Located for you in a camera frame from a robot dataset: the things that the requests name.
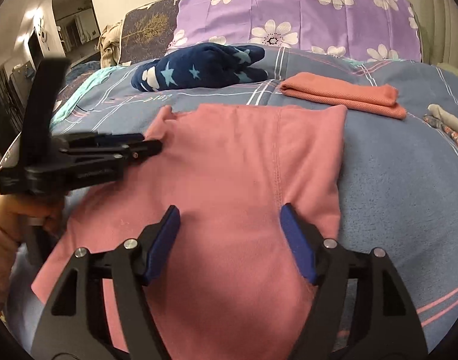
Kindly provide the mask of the peach fleece sleeve forearm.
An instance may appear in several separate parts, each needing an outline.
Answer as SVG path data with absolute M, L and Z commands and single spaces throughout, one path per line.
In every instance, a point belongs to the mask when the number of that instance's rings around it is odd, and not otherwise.
M 9 278 L 23 236 L 17 215 L 4 219 L 0 214 L 0 314 L 9 291 Z

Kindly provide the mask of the person's left hand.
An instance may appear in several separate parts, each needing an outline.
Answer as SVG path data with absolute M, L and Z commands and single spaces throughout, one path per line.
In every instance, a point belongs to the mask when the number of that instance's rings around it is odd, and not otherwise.
M 20 219 L 38 219 L 43 229 L 55 233 L 61 225 L 65 195 L 30 197 L 21 194 L 0 195 L 0 233 L 14 241 L 22 239 Z

